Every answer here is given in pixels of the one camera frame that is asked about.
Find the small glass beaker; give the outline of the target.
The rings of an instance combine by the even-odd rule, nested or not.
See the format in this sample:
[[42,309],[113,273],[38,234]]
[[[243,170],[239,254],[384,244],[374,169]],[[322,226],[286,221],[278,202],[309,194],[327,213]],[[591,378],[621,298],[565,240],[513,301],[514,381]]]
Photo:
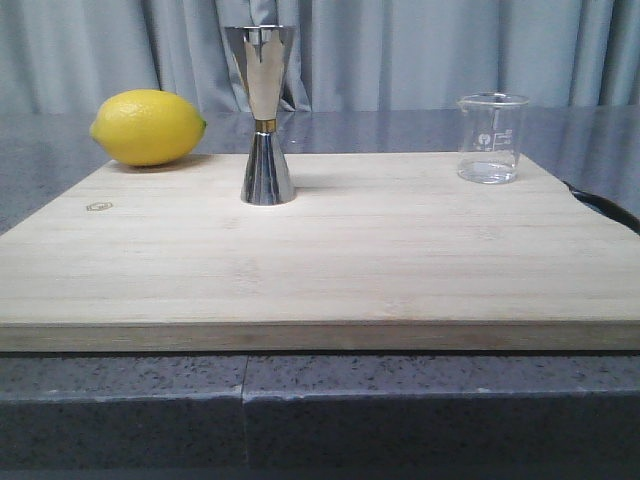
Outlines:
[[458,100],[462,139],[458,175],[467,181],[499,185],[516,179],[529,98],[483,92]]

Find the steel double jigger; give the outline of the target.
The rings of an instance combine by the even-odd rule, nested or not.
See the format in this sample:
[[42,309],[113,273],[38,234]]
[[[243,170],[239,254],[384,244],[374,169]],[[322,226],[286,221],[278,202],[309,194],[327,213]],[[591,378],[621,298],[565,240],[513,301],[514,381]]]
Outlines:
[[295,188],[279,145],[277,111],[295,28],[229,26],[225,34],[254,118],[241,199],[257,206],[288,203]]

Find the light wooden cutting board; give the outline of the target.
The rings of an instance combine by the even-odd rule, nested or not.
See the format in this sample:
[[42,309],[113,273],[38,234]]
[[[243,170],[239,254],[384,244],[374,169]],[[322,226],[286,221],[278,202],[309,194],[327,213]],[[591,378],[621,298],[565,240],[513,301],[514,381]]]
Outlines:
[[240,198],[241,155],[109,162],[1,238],[1,348],[635,350],[639,238],[522,158],[293,154],[296,198]]

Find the yellow lemon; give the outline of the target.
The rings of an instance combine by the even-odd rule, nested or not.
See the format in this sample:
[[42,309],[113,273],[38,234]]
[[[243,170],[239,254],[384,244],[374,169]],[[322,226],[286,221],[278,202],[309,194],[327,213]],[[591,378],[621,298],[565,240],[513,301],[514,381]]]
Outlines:
[[206,127],[199,110],[181,96],[134,89],[103,102],[90,126],[90,135],[120,163],[156,166],[189,154]]

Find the grey curtain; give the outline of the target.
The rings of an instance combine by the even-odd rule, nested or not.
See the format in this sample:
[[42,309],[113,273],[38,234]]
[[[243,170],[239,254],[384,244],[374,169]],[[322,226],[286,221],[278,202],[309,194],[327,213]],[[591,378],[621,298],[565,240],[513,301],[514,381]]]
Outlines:
[[295,28],[286,110],[445,108],[486,91],[639,100],[635,1],[5,1],[1,110],[89,113],[156,88],[243,111],[224,31],[266,24]]

